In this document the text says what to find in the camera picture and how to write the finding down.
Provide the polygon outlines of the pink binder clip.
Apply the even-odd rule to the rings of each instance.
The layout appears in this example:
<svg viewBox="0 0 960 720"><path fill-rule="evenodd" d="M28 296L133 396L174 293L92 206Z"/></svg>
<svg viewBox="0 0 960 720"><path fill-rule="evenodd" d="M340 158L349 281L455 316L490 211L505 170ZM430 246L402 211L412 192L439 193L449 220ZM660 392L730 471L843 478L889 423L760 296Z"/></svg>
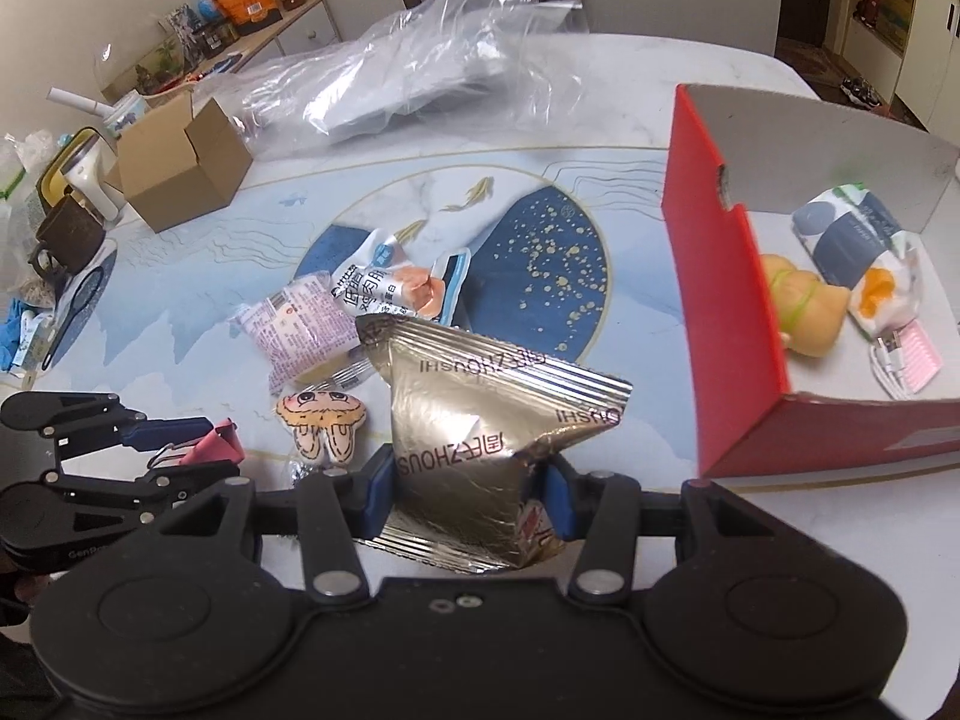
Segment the pink binder clip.
<svg viewBox="0 0 960 720"><path fill-rule="evenodd" d="M232 419L225 419L198 439L189 439L179 444L166 444L146 462L148 470L164 465L197 465L213 461L229 461L239 465L245 452L239 440L238 426Z"/></svg>

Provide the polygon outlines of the red white cardboard box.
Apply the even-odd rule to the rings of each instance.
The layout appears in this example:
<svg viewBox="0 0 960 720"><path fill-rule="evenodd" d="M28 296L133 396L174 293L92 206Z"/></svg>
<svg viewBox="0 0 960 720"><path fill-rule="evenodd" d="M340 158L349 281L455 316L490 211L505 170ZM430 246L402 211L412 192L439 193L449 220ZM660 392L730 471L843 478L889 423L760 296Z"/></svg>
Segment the red white cardboard box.
<svg viewBox="0 0 960 720"><path fill-rule="evenodd" d="M851 317L820 361L789 355L763 255L815 265L793 216L872 193L921 273L942 366L909 400L878 382ZM685 314L704 476L869 468L958 449L958 148L875 114L756 89L682 85L662 197Z"/></svg>

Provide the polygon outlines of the brown mug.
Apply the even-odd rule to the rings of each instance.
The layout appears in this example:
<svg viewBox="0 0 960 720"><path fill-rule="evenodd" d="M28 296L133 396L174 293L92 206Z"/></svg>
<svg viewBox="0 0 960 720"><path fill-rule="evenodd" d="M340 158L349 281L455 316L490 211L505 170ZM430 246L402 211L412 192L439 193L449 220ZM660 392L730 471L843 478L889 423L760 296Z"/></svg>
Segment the brown mug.
<svg viewBox="0 0 960 720"><path fill-rule="evenodd" d="M47 213L36 232L29 265L46 283L59 288L89 265L106 238L106 231L73 197L65 197Z"/></svg>

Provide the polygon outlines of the gold foil snack bag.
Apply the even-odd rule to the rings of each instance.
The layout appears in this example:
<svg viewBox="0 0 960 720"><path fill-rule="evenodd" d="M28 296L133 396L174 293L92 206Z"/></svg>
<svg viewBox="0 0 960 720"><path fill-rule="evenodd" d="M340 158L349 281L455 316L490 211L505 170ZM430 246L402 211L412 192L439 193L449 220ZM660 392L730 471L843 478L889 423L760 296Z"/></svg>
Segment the gold foil snack bag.
<svg viewBox="0 0 960 720"><path fill-rule="evenodd" d="M631 383L413 317L371 314L356 327L391 389L394 504L374 546L462 574L561 553L540 470L619 426Z"/></svg>

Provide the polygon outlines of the glass terrarium dome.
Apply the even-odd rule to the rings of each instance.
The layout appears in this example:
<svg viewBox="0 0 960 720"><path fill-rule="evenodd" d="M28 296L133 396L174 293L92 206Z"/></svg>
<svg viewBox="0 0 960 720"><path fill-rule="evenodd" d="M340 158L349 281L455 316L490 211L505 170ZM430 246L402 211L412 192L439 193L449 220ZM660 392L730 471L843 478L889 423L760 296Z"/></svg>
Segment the glass terrarium dome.
<svg viewBox="0 0 960 720"><path fill-rule="evenodd" d="M94 80L108 103L117 103L130 91L142 96L163 93L196 66L179 33L161 21L117 31L94 51L93 59Z"/></svg>

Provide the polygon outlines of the white blue tissue pack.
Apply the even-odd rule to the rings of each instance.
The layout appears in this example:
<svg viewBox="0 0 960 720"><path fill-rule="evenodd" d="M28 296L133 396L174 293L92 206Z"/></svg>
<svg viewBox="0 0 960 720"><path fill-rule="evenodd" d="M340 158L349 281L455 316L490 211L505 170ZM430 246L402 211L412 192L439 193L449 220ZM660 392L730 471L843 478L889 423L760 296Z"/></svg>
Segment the white blue tissue pack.
<svg viewBox="0 0 960 720"><path fill-rule="evenodd" d="M791 223L822 278L850 291L848 312L866 337L895 332L919 316L918 249L865 185L828 188L794 211Z"/></svg>

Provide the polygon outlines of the clear plastic bag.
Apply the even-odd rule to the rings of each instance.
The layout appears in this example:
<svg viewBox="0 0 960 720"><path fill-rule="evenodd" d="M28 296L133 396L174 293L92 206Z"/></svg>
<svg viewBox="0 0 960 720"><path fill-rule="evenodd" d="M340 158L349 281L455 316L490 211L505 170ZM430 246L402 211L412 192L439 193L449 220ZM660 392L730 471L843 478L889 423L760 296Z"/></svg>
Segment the clear plastic bag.
<svg viewBox="0 0 960 720"><path fill-rule="evenodd" d="M413 124L537 130L578 107L583 78L562 52L586 34L581 0L427 0L354 41L210 76L192 103L215 99L259 160Z"/></svg>

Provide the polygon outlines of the white handheld appliance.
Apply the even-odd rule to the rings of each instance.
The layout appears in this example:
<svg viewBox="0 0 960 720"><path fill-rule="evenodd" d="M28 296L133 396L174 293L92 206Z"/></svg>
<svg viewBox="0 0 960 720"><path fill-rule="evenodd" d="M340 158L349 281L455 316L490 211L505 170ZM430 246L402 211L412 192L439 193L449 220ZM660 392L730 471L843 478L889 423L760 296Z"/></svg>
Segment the white handheld appliance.
<svg viewBox="0 0 960 720"><path fill-rule="evenodd" d="M122 190L109 182L110 171L116 164L116 153L103 138L89 137L60 166L73 192L80 193L107 226L119 219L125 206Z"/></svg>

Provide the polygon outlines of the yellow bread plush toy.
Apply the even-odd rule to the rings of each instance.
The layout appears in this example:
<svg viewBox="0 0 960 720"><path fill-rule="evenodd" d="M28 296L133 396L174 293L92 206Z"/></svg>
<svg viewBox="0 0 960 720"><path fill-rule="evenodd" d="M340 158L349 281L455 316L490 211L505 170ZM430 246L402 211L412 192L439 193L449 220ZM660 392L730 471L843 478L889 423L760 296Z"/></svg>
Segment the yellow bread plush toy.
<svg viewBox="0 0 960 720"><path fill-rule="evenodd" d="M760 263L782 344L807 358L825 358L843 328L851 291L779 255L761 254Z"/></svg>

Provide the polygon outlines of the pink white snack packet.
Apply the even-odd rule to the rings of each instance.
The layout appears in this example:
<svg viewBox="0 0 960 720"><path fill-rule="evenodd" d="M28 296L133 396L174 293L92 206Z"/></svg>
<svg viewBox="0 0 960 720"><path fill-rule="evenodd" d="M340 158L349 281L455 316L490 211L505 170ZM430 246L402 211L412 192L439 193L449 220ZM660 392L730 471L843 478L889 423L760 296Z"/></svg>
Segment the pink white snack packet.
<svg viewBox="0 0 960 720"><path fill-rule="evenodd" d="M243 304L231 323L267 359L272 395L331 379L364 359L355 317L334 296L329 273L295 278L256 304Z"/></svg>

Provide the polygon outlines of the white blue snack packet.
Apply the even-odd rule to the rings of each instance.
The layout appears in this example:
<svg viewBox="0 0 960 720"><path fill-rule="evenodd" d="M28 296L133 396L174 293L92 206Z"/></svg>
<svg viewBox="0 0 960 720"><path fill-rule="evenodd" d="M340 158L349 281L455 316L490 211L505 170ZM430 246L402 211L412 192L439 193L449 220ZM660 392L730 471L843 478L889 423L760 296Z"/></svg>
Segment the white blue snack packet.
<svg viewBox="0 0 960 720"><path fill-rule="evenodd" d="M416 265L394 234L375 229L337 266L331 291L353 317L397 314L454 323L472 252L455 249L433 265Z"/></svg>

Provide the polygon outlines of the brown cardboard box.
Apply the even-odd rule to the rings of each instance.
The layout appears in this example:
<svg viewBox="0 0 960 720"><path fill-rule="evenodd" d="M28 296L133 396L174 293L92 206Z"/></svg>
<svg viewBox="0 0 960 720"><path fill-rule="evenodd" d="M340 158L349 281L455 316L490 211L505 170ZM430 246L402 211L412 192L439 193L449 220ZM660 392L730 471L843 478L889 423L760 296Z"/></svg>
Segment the brown cardboard box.
<svg viewBox="0 0 960 720"><path fill-rule="evenodd" d="M104 182L163 232L231 205L253 162L217 101L194 110L184 93L121 133Z"/></svg>

